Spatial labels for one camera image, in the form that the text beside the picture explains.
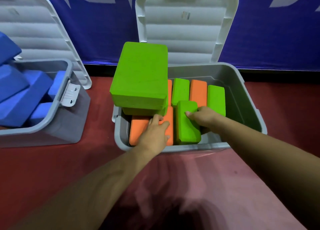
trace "red floor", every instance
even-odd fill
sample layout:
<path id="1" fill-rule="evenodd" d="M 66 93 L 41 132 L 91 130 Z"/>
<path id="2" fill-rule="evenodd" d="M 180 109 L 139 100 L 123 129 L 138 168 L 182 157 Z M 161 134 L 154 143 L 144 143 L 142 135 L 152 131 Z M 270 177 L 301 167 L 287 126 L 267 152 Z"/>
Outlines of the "red floor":
<path id="1" fill-rule="evenodd" d="M 89 115 L 73 145 L 0 149 L 0 229 L 122 152 L 114 142 L 111 78 L 92 78 Z M 320 156 L 317 85 L 246 83 L 268 133 Z M 234 153 L 166 154 L 137 176 L 108 229 L 304 229 Z"/>

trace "blue yoga block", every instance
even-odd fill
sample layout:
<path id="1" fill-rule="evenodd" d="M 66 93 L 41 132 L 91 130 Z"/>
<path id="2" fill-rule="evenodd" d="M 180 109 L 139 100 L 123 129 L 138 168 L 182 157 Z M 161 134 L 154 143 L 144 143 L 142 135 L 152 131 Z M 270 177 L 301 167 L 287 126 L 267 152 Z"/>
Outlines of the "blue yoga block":
<path id="1" fill-rule="evenodd" d="M 52 79 L 42 71 L 22 72 L 30 87 L 0 103 L 0 125 L 21 127 L 38 106 L 52 85 Z"/>
<path id="2" fill-rule="evenodd" d="M 57 95 L 65 74 L 66 74 L 66 71 L 58 71 L 57 72 L 57 74 L 54 78 L 53 84 L 48 91 L 48 95 L 50 96 L 50 98 L 52 100 L 54 100 L 54 97 Z"/>
<path id="3" fill-rule="evenodd" d="M 29 86 L 28 81 L 15 67 L 0 66 L 0 102 Z"/>
<path id="4" fill-rule="evenodd" d="M 29 125 L 34 126 L 40 123 L 48 114 L 52 102 L 40 103 L 29 118 Z"/>
<path id="5" fill-rule="evenodd" d="M 0 32 L 0 65 L 20 54 L 21 48 L 9 37 Z"/>

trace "green yoga block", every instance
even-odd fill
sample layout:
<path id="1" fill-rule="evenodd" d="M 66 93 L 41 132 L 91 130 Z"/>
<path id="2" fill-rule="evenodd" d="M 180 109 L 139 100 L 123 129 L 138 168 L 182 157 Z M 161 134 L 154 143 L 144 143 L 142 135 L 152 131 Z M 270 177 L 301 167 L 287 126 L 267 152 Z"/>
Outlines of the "green yoga block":
<path id="1" fill-rule="evenodd" d="M 168 100 L 166 100 L 166 107 L 161 110 L 150 110 L 150 109 L 137 109 L 137 108 L 129 108 L 122 107 L 122 111 L 126 115 L 145 115 L 145 116 L 154 116 L 155 114 L 166 115 L 168 109 Z"/>
<path id="2" fill-rule="evenodd" d="M 179 101 L 176 107 L 176 137 L 179 145 L 196 144 L 201 141 L 200 126 L 186 116 L 186 111 L 198 111 L 195 101 Z"/>
<path id="3" fill-rule="evenodd" d="M 110 93 L 115 106 L 162 110 L 168 96 L 168 48 L 126 42 Z"/>
<path id="4" fill-rule="evenodd" d="M 187 79 L 174 79 L 171 105 L 177 106 L 179 101 L 189 100 L 190 81 Z"/>
<path id="5" fill-rule="evenodd" d="M 209 85 L 207 93 L 207 107 L 226 116 L 226 96 L 224 87 Z"/>

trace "person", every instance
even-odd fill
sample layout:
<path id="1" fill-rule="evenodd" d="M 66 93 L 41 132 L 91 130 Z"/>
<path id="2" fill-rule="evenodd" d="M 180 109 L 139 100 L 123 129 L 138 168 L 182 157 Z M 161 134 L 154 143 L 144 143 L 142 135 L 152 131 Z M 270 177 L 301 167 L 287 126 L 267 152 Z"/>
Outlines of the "person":
<path id="1" fill-rule="evenodd" d="M 307 228 L 320 229 L 320 158 L 228 119 L 208 107 L 186 112 L 218 133 Z M 166 147 L 163 117 L 154 115 L 130 151 L 70 185 L 13 227 L 97 230 L 144 166 Z"/>

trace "person's left arm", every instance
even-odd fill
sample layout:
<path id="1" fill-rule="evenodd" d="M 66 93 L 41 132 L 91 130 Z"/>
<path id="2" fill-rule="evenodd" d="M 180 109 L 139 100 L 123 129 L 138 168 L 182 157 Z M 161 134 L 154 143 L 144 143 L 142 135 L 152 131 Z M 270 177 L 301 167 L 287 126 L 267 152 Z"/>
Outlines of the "person's left arm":
<path id="1" fill-rule="evenodd" d="M 169 122 L 154 115 L 139 143 L 130 151 L 70 185 L 12 229 L 96 230 L 134 177 L 162 152 Z"/>

